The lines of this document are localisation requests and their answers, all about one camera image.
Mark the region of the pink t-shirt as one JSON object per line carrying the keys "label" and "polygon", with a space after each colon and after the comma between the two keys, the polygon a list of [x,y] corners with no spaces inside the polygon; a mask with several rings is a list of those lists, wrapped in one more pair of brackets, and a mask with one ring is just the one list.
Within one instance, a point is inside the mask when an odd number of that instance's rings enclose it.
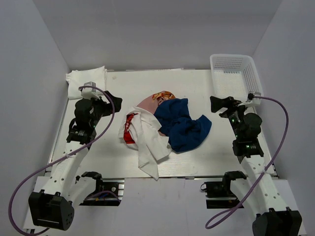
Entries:
{"label": "pink t-shirt", "polygon": [[164,90],[145,98],[137,105],[137,107],[154,114],[160,104],[162,104],[164,101],[172,100],[175,98],[176,97],[174,94]]}

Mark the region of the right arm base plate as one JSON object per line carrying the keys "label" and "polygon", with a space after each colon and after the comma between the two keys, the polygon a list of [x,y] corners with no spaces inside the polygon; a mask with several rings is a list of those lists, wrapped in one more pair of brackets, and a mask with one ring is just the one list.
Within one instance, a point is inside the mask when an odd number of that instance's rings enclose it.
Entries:
{"label": "right arm base plate", "polygon": [[239,203],[233,193],[224,189],[221,181],[204,182],[200,190],[206,194],[207,209],[232,209]]}

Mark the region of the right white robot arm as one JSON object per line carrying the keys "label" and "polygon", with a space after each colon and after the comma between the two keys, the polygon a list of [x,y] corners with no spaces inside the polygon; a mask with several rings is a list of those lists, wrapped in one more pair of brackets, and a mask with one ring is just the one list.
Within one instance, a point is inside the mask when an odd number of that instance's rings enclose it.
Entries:
{"label": "right white robot arm", "polygon": [[206,229],[212,229],[229,218],[237,209],[244,207],[253,217],[252,232],[255,236],[296,236],[302,224],[298,210],[292,210],[284,201],[274,184],[268,169],[274,163],[272,157],[265,163],[264,153],[259,144],[262,119],[255,113],[246,113],[246,109],[256,104],[262,96],[250,93],[246,102],[229,96],[227,98],[210,97],[212,113],[225,109],[221,118],[227,118],[235,135],[233,152],[244,169],[224,174],[223,192],[236,196],[238,204],[219,213],[222,218]]}

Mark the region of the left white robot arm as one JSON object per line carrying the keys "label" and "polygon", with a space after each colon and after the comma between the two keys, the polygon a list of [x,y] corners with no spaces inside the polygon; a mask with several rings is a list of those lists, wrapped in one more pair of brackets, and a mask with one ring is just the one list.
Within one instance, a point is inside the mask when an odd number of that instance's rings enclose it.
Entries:
{"label": "left white robot arm", "polygon": [[64,149],[65,159],[55,165],[45,185],[29,196],[34,225],[66,231],[72,224],[77,206],[106,193],[101,174],[76,174],[91,142],[96,140],[95,128],[100,119],[121,110],[122,98],[108,91],[105,94],[110,98],[109,102],[92,93],[76,102]]}

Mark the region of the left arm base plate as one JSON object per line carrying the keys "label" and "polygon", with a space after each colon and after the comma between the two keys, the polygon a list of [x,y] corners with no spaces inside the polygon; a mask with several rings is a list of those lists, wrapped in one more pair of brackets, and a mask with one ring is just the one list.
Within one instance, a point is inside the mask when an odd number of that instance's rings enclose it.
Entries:
{"label": "left arm base plate", "polygon": [[119,206],[125,188],[124,179],[99,179],[96,188],[80,205],[81,206]]}

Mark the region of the white red-print t-shirt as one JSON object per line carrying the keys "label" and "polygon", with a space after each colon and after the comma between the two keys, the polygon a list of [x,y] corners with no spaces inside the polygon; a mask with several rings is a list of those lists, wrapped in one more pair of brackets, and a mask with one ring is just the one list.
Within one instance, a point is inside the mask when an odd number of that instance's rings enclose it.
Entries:
{"label": "white red-print t-shirt", "polygon": [[130,107],[125,114],[119,139],[130,149],[138,151],[138,168],[155,180],[159,179],[158,163],[172,151],[169,138],[159,133],[160,122],[149,111]]}

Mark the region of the blue t-shirt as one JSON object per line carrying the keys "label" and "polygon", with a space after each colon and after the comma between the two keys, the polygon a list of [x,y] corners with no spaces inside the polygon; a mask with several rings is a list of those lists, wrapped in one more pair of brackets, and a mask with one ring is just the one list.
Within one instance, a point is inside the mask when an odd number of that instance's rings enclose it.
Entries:
{"label": "blue t-shirt", "polygon": [[204,115],[195,120],[190,117],[188,101],[186,98],[163,101],[154,113],[161,124],[159,131],[169,138],[171,148],[177,153],[199,147],[212,127]]}

